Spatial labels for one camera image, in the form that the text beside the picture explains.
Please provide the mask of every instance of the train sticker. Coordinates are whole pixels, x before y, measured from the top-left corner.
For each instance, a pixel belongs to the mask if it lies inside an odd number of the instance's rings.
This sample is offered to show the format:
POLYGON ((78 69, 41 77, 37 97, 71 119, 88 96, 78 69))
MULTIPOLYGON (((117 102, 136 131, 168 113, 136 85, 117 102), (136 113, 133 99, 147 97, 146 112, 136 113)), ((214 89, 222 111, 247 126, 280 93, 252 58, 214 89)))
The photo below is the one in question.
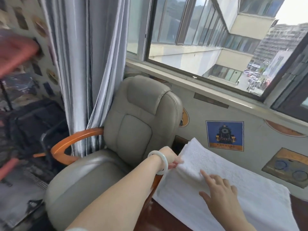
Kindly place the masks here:
POLYGON ((300 188, 308 186, 308 156, 281 148, 262 171, 300 188))
POLYGON ((209 147, 244 151, 244 122, 206 121, 209 147))

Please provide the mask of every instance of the chair headrest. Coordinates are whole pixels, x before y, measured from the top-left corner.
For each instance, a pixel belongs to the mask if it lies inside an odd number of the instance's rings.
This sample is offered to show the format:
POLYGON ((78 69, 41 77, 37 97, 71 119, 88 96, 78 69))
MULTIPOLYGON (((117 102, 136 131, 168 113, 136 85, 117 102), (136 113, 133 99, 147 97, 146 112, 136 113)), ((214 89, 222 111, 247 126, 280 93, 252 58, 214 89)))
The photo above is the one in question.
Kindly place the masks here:
POLYGON ((127 100, 155 115, 160 99, 169 91, 171 89, 163 83, 137 75, 129 82, 127 100))

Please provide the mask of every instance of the gray leather chair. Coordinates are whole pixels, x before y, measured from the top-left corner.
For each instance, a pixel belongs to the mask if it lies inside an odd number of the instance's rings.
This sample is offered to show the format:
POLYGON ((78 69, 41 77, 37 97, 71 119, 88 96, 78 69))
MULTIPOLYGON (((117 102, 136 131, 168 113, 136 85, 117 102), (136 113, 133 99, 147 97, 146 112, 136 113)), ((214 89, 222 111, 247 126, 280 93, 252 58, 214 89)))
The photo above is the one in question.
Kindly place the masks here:
POLYGON ((107 148, 77 160, 50 182, 45 203, 52 225, 65 230, 149 152, 171 146, 182 111, 179 97, 163 83, 140 75, 125 79, 104 123, 107 148))

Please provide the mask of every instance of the white towel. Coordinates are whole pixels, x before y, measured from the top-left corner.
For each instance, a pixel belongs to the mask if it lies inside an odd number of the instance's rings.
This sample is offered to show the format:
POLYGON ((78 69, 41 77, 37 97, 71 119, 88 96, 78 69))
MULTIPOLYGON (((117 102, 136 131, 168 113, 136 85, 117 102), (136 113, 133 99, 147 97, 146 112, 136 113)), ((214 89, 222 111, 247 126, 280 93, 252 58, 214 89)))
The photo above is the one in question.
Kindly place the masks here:
POLYGON ((163 177, 153 198, 193 231, 223 231, 198 192, 210 191, 200 169, 227 178, 238 189, 247 220, 258 231, 298 231, 289 190, 204 148, 195 138, 180 153, 184 160, 163 177))

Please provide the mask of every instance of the sky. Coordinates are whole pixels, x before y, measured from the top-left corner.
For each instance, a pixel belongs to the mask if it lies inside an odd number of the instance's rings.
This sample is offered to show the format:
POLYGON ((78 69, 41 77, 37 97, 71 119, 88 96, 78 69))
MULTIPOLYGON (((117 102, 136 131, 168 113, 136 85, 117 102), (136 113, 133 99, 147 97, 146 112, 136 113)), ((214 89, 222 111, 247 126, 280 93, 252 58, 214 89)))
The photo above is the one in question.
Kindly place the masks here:
POLYGON ((296 25, 308 22, 308 0, 285 0, 276 19, 278 24, 296 25))

